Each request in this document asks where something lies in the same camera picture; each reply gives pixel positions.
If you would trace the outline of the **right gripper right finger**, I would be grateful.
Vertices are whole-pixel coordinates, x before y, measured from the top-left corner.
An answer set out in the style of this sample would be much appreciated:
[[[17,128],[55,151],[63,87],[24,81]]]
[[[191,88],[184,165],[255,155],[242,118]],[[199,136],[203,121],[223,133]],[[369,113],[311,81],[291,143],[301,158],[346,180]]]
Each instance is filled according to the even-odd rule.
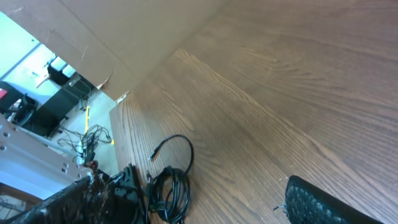
[[[273,210],[277,209],[290,223],[382,224],[297,175],[289,177],[284,203]]]

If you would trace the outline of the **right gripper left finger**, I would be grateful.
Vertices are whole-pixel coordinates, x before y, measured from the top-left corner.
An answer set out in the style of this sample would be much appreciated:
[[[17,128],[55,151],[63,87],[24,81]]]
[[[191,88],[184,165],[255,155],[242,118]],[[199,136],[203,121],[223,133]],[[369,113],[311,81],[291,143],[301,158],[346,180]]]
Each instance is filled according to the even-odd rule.
[[[104,223],[105,181],[88,175],[3,223]]]

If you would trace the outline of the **black office furniture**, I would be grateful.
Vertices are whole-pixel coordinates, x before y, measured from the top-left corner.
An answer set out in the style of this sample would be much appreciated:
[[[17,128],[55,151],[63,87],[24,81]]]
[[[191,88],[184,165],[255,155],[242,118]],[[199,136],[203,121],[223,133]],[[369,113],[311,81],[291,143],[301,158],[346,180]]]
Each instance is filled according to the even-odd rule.
[[[59,87],[45,103],[37,96],[30,96],[14,88],[8,82],[1,82],[5,95],[1,97],[1,114],[28,131],[42,137],[60,132],[60,123],[67,120],[67,114],[76,106],[84,108],[83,102],[94,92],[94,85],[76,70],[56,57],[46,66],[47,84]]]

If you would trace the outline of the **cardboard back panel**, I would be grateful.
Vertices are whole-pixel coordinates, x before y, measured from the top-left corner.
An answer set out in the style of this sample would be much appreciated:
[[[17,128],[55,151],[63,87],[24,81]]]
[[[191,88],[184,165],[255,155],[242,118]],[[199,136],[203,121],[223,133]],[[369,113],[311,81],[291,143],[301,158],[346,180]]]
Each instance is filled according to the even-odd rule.
[[[223,6],[217,0],[2,0],[1,12],[117,100]]]

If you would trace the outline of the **white metal frame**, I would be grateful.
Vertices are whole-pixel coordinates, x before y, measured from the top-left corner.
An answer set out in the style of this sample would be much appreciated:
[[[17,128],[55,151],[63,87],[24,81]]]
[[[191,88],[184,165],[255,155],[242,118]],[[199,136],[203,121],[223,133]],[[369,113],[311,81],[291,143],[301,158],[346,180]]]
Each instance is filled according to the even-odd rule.
[[[1,117],[2,184],[46,199],[90,174]]]

